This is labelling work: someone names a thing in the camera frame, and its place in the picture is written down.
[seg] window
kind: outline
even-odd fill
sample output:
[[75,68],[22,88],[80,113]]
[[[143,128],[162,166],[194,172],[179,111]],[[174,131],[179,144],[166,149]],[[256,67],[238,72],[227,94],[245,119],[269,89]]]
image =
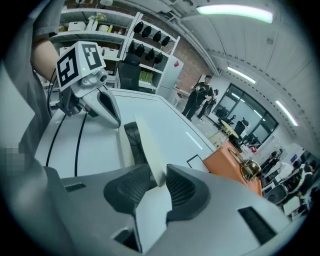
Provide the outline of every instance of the window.
[[215,108],[215,114],[220,118],[226,117],[242,95],[243,92],[239,88],[231,85],[228,90],[226,90],[226,93],[219,102],[219,105]]
[[244,94],[239,100],[238,104],[233,108],[228,118],[236,115],[236,118],[233,120],[235,124],[238,121],[243,120],[243,118],[247,120],[249,125],[245,129],[245,132],[249,134],[260,122],[265,112],[265,109],[259,103],[257,103],[249,95]]
[[276,129],[277,121],[254,98],[234,86],[230,85],[213,113],[235,128],[243,118],[249,123],[242,138],[245,142],[258,148]]

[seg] robotic arm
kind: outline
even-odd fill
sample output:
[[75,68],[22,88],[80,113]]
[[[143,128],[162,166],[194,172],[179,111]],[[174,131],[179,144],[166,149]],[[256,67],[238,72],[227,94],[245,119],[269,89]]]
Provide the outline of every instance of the robotic arm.
[[116,129],[121,125],[117,101],[110,90],[100,91],[108,73],[98,45],[78,41],[56,63],[59,102],[56,104],[67,116],[87,112],[104,126]]

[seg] fluorescent light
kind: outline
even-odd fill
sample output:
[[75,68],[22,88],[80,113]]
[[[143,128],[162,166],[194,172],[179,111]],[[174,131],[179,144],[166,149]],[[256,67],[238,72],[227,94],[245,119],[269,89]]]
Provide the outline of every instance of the fluorescent light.
[[231,67],[229,67],[229,66],[228,66],[228,70],[230,70],[230,71],[232,71],[232,72],[234,72],[234,73],[238,74],[239,76],[242,76],[243,78],[247,79],[248,81],[250,81],[250,82],[251,82],[251,83],[253,83],[253,84],[255,84],[255,83],[256,83],[256,81],[255,81],[255,80],[253,80],[253,79],[252,79],[252,78],[250,78],[249,76],[247,76],[247,75],[245,75],[245,74],[241,73],[241,72],[240,72],[240,71],[238,71],[238,70],[235,70],[235,69],[233,69],[233,68],[231,68]]
[[231,93],[231,94],[232,94],[232,96],[236,97],[238,100],[240,99],[240,97],[238,95],[236,95],[234,93]]
[[215,4],[200,6],[196,8],[197,11],[202,15],[212,14],[226,14],[226,15],[238,15],[257,19],[266,23],[271,24],[274,18],[272,12],[238,4]]
[[277,100],[275,103],[277,103],[277,105],[283,110],[283,112],[288,116],[288,118],[290,119],[291,123],[294,126],[298,126],[298,123],[296,122],[296,120],[294,119],[294,117],[289,113],[289,111],[284,107],[284,105],[282,105],[280,103],[279,100]]
[[254,110],[254,112],[255,112],[260,118],[262,118],[262,115],[260,115],[256,110]]

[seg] brick wall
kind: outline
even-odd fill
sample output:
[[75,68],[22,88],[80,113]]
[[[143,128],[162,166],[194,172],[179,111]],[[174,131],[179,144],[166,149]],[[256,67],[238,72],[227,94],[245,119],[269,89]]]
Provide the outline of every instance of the brick wall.
[[[166,31],[173,37],[179,36],[178,32],[172,29],[169,25],[167,25],[162,20],[157,17],[140,11],[132,6],[124,5],[118,2],[114,2],[113,6],[101,6],[97,4],[97,1],[94,0],[93,4],[90,4],[90,0],[86,0],[84,4],[77,4],[75,0],[66,0],[65,5],[70,8],[105,8],[117,12],[126,13],[132,16],[135,16],[137,12],[143,13],[143,20],[149,22],[158,28]],[[193,48],[193,46],[187,42],[182,36],[181,39],[173,53],[175,57],[181,60],[184,65],[181,70],[181,73],[178,77],[177,87],[182,90],[190,91],[190,87],[194,86],[199,80],[202,74],[211,75],[212,72],[207,67],[205,61],[198,55],[197,51]]]

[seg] ceiling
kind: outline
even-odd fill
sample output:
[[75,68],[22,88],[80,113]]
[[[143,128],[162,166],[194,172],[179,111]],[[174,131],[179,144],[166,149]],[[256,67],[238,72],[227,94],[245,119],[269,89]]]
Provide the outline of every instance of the ceiling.
[[[225,76],[258,100],[297,144],[320,157],[320,78],[316,60],[296,21],[274,0],[129,0],[153,14],[174,16],[169,24],[182,34],[216,75]],[[197,6],[239,4],[273,13],[273,23],[233,15],[200,15]],[[255,84],[231,74],[234,68]],[[275,104],[295,117],[293,126]]]

